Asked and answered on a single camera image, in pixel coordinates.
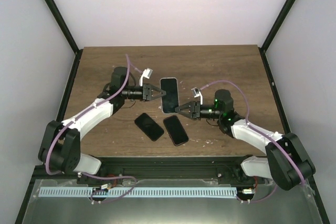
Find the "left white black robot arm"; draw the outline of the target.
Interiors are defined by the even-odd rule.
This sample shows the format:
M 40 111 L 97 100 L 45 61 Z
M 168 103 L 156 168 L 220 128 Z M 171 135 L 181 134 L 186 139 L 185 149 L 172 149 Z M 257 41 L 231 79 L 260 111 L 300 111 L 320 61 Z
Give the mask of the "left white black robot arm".
M 88 107 L 69 119 L 49 122 L 38 153 L 38 159 L 45 164 L 48 173 L 88 174 L 95 184 L 102 184 L 107 178 L 107 170 L 101 167 L 101 160 L 81 152 L 81 140 L 100 122 L 118 112 L 125 100 L 145 102 L 163 97 L 164 90 L 143 82 L 152 72 L 146 68 L 141 71 L 140 80 L 130 85 L 132 74 L 129 69 L 116 67 L 111 81 Z

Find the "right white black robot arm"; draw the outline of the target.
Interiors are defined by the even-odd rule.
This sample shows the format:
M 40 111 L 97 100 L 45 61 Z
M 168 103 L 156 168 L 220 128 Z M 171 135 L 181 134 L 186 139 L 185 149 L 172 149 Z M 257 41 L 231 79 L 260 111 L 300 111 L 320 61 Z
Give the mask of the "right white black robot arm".
M 235 111 L 228 90 L 217 90 L 213 104 L 203 104 L 202 100 L 190 101 L 175 108 L 175 112 L 193 120 L 216 120 L 222 133 L 265 154 L 265 157 L 248 157 L 233 170 L 238 183 L 244 184 L 257 176 L 273 180 L 283 190 L 290 190 L 316 172 L 297 135 L 272 132 L 250 123 Z

